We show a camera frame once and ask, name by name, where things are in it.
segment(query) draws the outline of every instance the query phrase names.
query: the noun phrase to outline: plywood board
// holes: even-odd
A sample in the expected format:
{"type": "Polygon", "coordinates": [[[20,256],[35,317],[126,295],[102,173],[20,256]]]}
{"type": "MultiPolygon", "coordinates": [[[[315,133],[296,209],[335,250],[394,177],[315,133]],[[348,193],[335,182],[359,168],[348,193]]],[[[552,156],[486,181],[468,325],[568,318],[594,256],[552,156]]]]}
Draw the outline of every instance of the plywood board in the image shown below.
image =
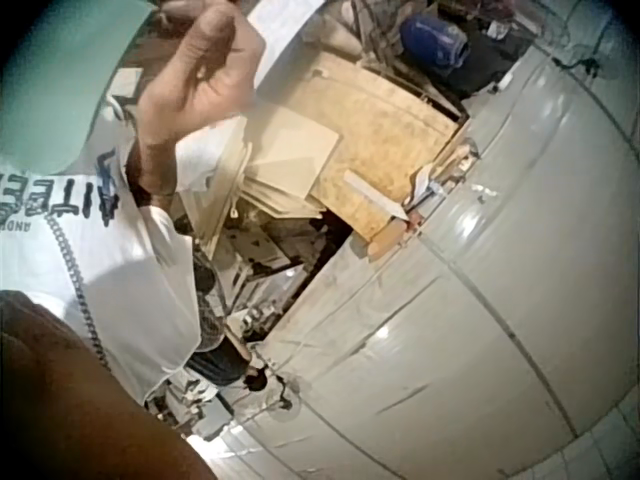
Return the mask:
{"type": "Polygon", "coordinates": [[[242,192],[240,196],[259,209],[264,210],[273,218],[320,218],[322,216],[318,210],[276,210],[272,205],[265,203],[260,198],[255,197],[247,192],[242,192]]]}
{"type": "Polygon", "coordinates": [[[294,197],[250,178],[245,178],[242,190],[283,212],[287,210],[325,210],[325,208],[317,208],[304,199],[294,197]]]}
{"type": "Polygon", "coordinates": [[[411,176],[433,162],[458,130],[419,98],[326,52],[292,81],[279,103],[341,135],[311,194],[367,241],[391,217],[345,183],[346,170],[401,203],[411,176]]]}
{"type": "Polygon", "coordinates": [[[260,102],[248,118],[248,139],[254,148],[245,175],[304,199],[339,135],[287,108],[266,102],[260,102]]]}
{"type": "Polygon", "coordinates": [[[208,189],[205,192],[180,193],[191,225],[209,259],[213,258],[220,231],[240,189],[242,171],[250,155],[242,141],[246,123],[244,118],[238,122],[213,176],[208,180],[208,189]]]}

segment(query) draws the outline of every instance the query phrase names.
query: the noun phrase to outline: paper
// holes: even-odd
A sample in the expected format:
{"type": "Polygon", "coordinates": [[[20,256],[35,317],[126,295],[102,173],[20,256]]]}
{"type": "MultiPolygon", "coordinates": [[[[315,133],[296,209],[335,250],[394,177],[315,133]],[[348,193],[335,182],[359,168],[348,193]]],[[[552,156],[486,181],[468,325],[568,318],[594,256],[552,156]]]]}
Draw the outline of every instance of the paper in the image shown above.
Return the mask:
{"type": "Polygon", "coordinates": [[[373,203],[382,208],[385,212],[394,217],[398,217],[402,220],[409,221],[409,217],[405,213],[402,205],[394,202],[389,197],[383,195],[378,190],[369,185],[362,177],[357,173],[347,170],[344,172],[344,181],[355,188],[362,195],[367,197],[373,203]]]}
{"type": "Polygon", "coordinates": [[[262,0],[254,7],[249,14],[249,22],[267,44],[258,67],[256,87],[262,83],[295,34],[323,3],[324,0],[262,0]]]}

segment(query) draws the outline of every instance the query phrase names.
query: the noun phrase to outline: wood scrap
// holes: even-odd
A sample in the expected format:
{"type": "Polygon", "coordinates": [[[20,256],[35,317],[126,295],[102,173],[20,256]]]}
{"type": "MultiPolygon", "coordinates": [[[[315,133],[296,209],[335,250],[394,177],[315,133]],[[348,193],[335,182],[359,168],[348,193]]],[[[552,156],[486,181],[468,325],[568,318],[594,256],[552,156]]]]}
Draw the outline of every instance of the wood scrap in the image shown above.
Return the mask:
{"type": "Polygon", "coordinates": [[[260,102],[248,113],[254,145],[248,178],[304,199],[329,159],[339,135],[287,108],[260,102]]]}
{"type": "Polygon", "coordinates": [[[246,119],[238,122],[213,176],[208,180],[208,189],[205,192],[180,192],[196,238],[209,259],[213,258],[220,231],[239,193],[242,171],[251,154],[251,149],[242,140],[245,126],[246,119]]]}
{"type": "Polygon", "coordinates": [[[317,202],[308,202],[251,178],[245,178],[241,195],[256,206],[265,207],[270,215],[277,212],[276,218],[283,218],[281,215],[292,218],[292,214],[298,214],[301,218],[316,218],[324,210],[322,206],[317,208],[317,202]]]}

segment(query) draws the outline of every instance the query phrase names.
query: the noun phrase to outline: hand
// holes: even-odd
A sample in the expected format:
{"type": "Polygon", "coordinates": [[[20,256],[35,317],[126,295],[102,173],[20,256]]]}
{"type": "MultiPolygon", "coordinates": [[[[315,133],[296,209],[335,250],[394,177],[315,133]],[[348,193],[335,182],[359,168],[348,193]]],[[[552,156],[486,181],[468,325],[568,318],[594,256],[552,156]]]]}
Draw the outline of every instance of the hand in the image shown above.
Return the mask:
{"type": "Polygon", "coordinates": [[[253,98],[264,40],[236,6],[226,0],[207,5],[138,102],[138,183],[152,195],[175,189],[179,140],[253,98]]]}

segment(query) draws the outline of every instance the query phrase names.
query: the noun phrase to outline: white paper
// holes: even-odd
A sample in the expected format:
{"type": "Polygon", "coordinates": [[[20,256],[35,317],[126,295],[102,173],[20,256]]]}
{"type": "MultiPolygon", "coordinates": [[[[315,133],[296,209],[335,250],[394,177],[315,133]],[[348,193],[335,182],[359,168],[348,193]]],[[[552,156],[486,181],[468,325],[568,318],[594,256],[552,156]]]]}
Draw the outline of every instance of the white paper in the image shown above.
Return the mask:
{"type": "Polygon", "coordinates": [[[289,42],[324,0],[262,0],[249,14],[249,22],[267,48],[258,67],[256,87],[262,83],[289,42]]]}

